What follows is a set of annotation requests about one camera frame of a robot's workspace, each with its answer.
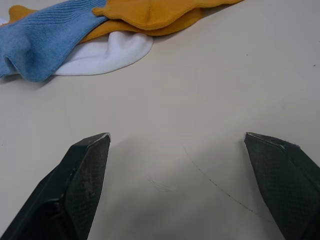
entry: ribbed blue sock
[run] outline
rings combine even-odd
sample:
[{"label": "ribbed blue sock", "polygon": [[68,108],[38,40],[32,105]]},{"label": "ribbed blue sock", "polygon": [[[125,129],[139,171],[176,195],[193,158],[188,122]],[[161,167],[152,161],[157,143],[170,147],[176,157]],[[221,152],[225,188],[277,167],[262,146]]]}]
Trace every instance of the ribbed blue sock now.
[{"label": "ribbed blue sock", "polygon": [[0,27],[0,78],[17,70],[30,82],[42,82],[93,28],[107,20],[91,10],[106,0],[69,0]]}]

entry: sock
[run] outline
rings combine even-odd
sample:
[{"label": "sock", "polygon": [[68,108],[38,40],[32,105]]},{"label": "sock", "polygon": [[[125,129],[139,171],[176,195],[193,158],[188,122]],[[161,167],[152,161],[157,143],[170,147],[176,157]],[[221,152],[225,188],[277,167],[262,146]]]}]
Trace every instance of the sock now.
[{"label": "sock", "polygon": [[[9,16],[10,16],[10,23],[15,22],[19,19],[24,18],[25,16],[34,13],[35,10],[28,9],[24,6],[14,5],[9,9]],[[122,20],[108,20],[91,32],[89,32],[81,41],[80,43],[85,43],[86,41],[92,40],[94,38],[98,38],[100,36],[109,34],[114,31],[130,31],[135,33],[146,34],[149,36],[163,36],[172,34],[183,29],[190,27],[191,25],[195,24],[198,20],[202,18],[202,11],[201,8],[195,8],[191,11],[187,12],[172,24],[154,30],[143,30],[137,28],[135,26],[130,25],[129,23],[122,21]]]},{"label": "sock", "polygon": [[53,74],[68,53],[106,17],[92,14],[105,0],[69,0],[0,27],[0,78],[15,70],[27,81]]},{"label": "sock", "polygon": [[[7,22],[0,17],[0,25]],[[109,73],[142,59],[150,51],[153,42],[153,37],[142,33],[114,31],[109,36],[100,36],[77,45],[53,75]]]},{"label": "sock", "polygon": [[235,4],[241,0],[108,0],[96,7],[96,16],[120,19],[143,30],[164,28],[195,8],[212,8]]}]

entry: scratch mark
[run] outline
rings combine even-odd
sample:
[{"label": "scratch mark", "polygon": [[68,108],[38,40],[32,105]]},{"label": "scratch mark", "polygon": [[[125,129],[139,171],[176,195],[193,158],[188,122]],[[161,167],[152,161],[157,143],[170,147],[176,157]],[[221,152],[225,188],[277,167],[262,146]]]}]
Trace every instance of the scratch mark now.
[{"label": "scratch mark", "polygon": [[172,192],[178,188],[177,185],[164,185],[159,182],[156,182],[152,179],[151,176],[148,176],[148,181],[152,184],[152,186],[160,191],[160,192]]},{"label": "scratch mark", "polygon": [[238,201],[237,199],[235,199],[233,196],[231,196],[229,193],[227,193],[225,190],[223,190],[220,186],[218,186],[210,177],[208,177],[204,171],[202,171],[200,169],[200,167],[198,167],[198,165],[195,164],[195,162],[191,159],[191,157],[189,156],[185,146],[182,144],[182,147],[184,149],[184,152],[187,156],[187,158],[192,162],[192,164],[199,170],[200,173],[202,173],[202,175],[208,179],[212,184],[214,184],[221,192],[223,192],[225,195],[227,195],[229,198],[231,198],[233,201],[235,201],[237,204],[241,205],[242,207],[244,207],[245,209],[247,209],[248,211],[250,211],[251,213],[253,213],[254,215],[257,215],[258,217],[260,217],[261,219],[266,220],[269,223],[273,223],[275,224],[275,221],[272,221],[264,216],[261,216],[260,214],[258,214],[257,212],[253,211],[252,209],[250,209],[249,207],[247,207],[246,205],[244,205],[242,202]]}]

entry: white cloth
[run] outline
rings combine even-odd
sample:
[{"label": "white cloth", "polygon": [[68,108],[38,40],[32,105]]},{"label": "white cloth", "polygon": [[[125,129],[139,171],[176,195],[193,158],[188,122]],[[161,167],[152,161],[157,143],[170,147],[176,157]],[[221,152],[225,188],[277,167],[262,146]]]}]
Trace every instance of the white cloth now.
[{"label": "white cloth", "polygon": [[[0,17],[0,25],[8,21]],[[77,45],[54,75],[76,76],[105,74],[142,59],[154,43],[152,36],[129,31],[109,35]]]}]

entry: beige table surface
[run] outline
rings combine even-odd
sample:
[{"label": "beige table surface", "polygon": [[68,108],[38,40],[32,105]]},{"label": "beige table surface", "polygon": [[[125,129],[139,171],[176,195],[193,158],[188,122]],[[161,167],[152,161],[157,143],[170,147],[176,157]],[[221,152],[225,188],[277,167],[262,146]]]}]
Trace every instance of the beige table surface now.
[{"label": "beige table surface", "polygon": [[[0,16],[58,2],[1,0]],[[288,140],[320,164],[319,26],[319,0],[245,0],[111,73],[0,79],[0,234],[70,145],[110,132],[88,239],[283,239],[243,137]]]}]

